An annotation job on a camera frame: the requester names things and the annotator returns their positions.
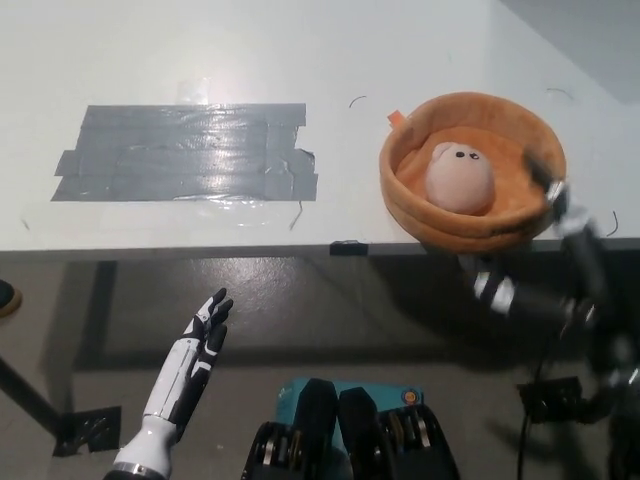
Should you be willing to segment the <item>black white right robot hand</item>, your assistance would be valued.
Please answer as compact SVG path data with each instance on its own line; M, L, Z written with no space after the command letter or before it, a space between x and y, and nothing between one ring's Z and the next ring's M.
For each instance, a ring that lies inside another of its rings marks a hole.
M531 180L544 193L553 229L576 266L582 295L561 298L515 281L493 260L479 255L460 255L458 261L475 298L504 316L527 314L568 322L578 315L587 319L612 315L615 305L608 286L603 246L590 214L584 207L570 203L568 183L554 176L532 151L523 153L523 163Z

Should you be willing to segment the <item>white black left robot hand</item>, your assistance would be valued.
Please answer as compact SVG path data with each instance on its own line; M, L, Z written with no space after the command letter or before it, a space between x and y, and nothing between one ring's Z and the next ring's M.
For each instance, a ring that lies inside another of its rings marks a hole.
M140 430L119 450L107 479L171 476L171 451L208 384L225 341L225 321L232 306L227 290L218 290L173 343L143 411Z

